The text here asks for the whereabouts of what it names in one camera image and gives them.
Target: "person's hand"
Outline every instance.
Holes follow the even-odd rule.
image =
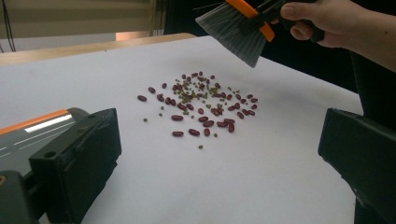
[[[298,40],[308,40],[313,30],[302,20],[312,21],[324,31],[318,43],[328,48],[342,48],[355,35],[358,17],[365,8],[349,0],[318,0],[316,3],[287,3],[281,8],[281,16],[296,21],[290,32]]]

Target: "hand brush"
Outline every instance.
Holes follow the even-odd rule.
[[[286,29],[295,23],[280,18],[280,8],[286,2],[289,1],[267,0],[255,9],[244,0],[226,0],[226,3],[197,18],[196,21],[226,49],[249,66],[255,67],[266,41],[271,42],[275,37],[267,22],[280,19]],[[323,32],[314,27],[312,22],[309,24],[314,28],[311,40],[318,42],[323,38]]]

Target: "white surface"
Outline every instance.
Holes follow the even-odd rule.
[[[161,111],[147,87],[173,95],[176,78],[198,71],[254,94],[256,116],[227,111],[235,133],[212,128],[218,138],[173,137],[201,125],[170,120],[179,110]],[[211,37],[3,66],[0,74],[2,127],[60,108],[117,108],[119,166],[83,223],[353,223],[352,191],[317,153],[327,108],[361,114],[350,91],[263,58],[252,69]]]

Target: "orange stripe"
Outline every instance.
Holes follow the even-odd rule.
[[[258,14],[256,9],[254,9],[244,0],[225,0],[225,1],[234,8],[236,8],[238,11],[240,11],[248,19],[255,17]],[[271,42],[275,37],[274,31],[272,30],[270,25],[268,25],[267,22],[265,22],[262,28],[260,28],[260,31],[269,42]]]
[[[10,133],[10,132],[13,132],[13,131],[16,131],[16,130],[19,130],[19,129],[23,129],[23,128],[26,128],[28,126],[32,126],[34,124],[40,123],[40,122],[42,122],[44,120],[53,119],[53,118],[56,118],[56,117],[59,117],[61,115],[68,114],[68,113],[69,112],[67,110],[65,110],[65,109],[58,110],[58,111],[49,113],[47,115],[43,115],[43,116],[37,117],[35,119],[29,119],[29,120],[26,120],[24,122],[21,122],[21,123],[14,124],[14,125],[11,125],[9,127],[6,127],[4,129],[0,129],[0,134]]]

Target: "cable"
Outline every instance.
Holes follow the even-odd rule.
[[[9,43],[9,46],[11,47],[11,51],[15,52],[17,50],[15,49],[14,38],[12,37],[12,30],[11,30],[11,24],[9,22],[6,1],[2,0],[2,2],[3,2],[4,22],[6,25],[8,43]]]

